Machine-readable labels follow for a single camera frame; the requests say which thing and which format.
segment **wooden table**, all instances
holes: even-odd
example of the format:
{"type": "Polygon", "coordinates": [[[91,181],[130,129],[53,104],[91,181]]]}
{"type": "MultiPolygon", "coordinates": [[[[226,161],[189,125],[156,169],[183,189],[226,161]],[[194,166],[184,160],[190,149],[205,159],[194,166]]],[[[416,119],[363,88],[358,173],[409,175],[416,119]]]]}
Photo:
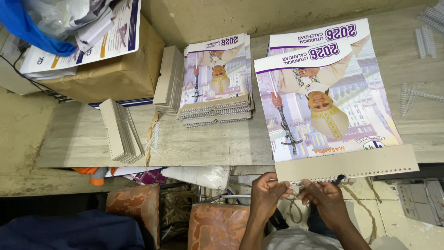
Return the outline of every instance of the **wooden table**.
{"type": "MultiPolygon", "coordinates": [[[[387,98],[405,144],[413,144],[418,162],[444,162],[444,103],[416,97],[406,118],[399,115],[400,85],[419,86],[444,95],[444,38],[434,32],[438,58],[418,59],[413,32],[425,6],[369,16],[370,31],[387,98]]],[[[310,27],[313,29],[326,25],[310,27]]],[[[267,51],[269,36],[251,39],[252,60],[267,51]]],[[[175,117],[162,115],[159,149],[150,166],[236,166],[234,174],[257,174],[274,169],[270,139],[253,71],[253,119],[187,129],[175,117]]],[[[154,116],[154,105],[130,107],[141,141],[154,116]]],[[[54,112],[38,167],[143,166],[112,161],[100,111],[78,102],[59,105],[54,112]]]]}

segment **printed flyer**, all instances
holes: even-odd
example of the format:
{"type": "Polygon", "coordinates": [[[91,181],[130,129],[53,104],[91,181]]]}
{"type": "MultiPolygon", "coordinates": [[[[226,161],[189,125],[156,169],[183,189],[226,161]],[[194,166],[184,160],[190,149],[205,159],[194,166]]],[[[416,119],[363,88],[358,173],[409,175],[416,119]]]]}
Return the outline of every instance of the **printed flyer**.
{"type": "Polygon", "coordinates": [[[250,94],[247,51],[250,51],[250,36],[245,34],[190,44],[185,53],[180,108],[185,104],[250,94]]]}
{"type": "Polygon", "coordinates": [[[254,61],[276,162],[402,144],[369,30],[359,38],[254,61]]]}

